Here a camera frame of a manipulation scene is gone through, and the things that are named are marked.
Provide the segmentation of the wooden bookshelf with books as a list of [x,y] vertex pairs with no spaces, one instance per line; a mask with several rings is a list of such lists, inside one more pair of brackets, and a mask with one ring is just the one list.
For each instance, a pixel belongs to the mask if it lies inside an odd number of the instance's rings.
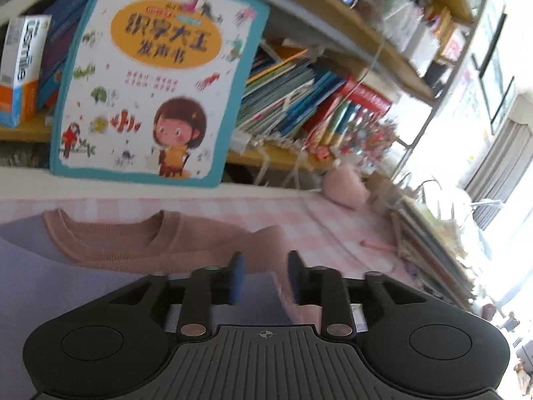
[[[383,28],[350,5],[341,0],[261,1],[269,15],[231,137],[246,126],[274,140],[297,133],[320,99],[354,79],[361,62],[385,71],[406,92],[422,100],[433,98],[413,63],[387,41]],[[66,12],[69,34],[56,46],[61,79],[88,2],[74,0]]]

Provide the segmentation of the teal children's sound book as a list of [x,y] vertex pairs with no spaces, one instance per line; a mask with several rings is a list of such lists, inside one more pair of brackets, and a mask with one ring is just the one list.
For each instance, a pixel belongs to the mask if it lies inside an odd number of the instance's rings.
[[61,79],[52,173],[219,185],[268,15],[261,0],[89,0]]

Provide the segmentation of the pink checked table cloth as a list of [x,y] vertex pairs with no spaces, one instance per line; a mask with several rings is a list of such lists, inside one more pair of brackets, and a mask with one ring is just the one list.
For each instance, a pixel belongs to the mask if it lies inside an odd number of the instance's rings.
[[363,240],[392,244],[394,233],[387,219],[368,207],[344,209],[318,194],[270,198],[2,200],[1,222],[55,208],[86,222],[127,223],[146,219],[159,210],[171,210],[225,221],[249,231],[277,225],[283,228],[289,247],[298,250],[308,265],[329,265],[352,278],[370,269],[414,284],[396,254],[360,244]]

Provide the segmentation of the red thick dictionary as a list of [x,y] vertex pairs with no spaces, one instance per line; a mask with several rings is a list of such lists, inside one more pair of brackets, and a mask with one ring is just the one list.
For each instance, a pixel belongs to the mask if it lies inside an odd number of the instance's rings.
[[366,86],[364,83],[359,84],[353,77],[349,77],[325,99],[319,100],[314,113],[304,121],[302,131],[306,134],[311,133],[316,126],[331,116],[334,109],[344,99],[359,104],[369,111],[377,113],[380,117],[385,116],[392,106],[392,103],[377,90]]

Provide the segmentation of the stack of children's books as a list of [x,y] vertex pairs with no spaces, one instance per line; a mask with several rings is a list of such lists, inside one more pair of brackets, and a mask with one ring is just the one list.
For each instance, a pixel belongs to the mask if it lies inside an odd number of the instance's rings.
[[420,286],[469,311],[476,298],[476,275],[439,234],[445,230],[443,222],[424,204],[406,196],[397,201],[390,217],[397,253],[415,266]]

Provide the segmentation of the pink plush pig toy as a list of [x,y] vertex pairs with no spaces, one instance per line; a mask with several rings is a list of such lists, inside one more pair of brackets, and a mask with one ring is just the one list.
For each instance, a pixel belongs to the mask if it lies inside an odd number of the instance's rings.
[[340,206],[359,210],[367,202],[370,192],[359,174],[350,165],[344,164],[326,172],[321,194]]

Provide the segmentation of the white usmile box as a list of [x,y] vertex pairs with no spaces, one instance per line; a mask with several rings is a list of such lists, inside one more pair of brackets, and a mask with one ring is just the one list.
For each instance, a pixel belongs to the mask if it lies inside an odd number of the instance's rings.
[[1,125],[16,128],[36,112],[38,81],[50,15],[12,19],[1,59]]

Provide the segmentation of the colourful paper star jar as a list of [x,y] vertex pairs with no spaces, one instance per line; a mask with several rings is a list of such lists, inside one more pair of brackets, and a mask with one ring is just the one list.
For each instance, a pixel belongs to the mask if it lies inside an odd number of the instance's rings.
[[351,122],[340,135],[318,153],[324,158],[353,161],[357,165],[375,166],[397,141],[397,123],[385,119],[374,123]]

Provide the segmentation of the pink and lilac knit sweater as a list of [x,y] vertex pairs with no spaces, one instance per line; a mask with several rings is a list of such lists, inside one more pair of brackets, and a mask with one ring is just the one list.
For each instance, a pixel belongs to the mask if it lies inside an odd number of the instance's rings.
[[42,323],[146,275],[180,277],[245,257],[236,304],[218,306],[215,324],[320,322],[315,306],[296,305],[288,279],[290,247],[282,228],[248,231],[179,212],[128,224],[84,223],[63,210],[1,227],[1,396],[28,399],[34,389],[23,346]]

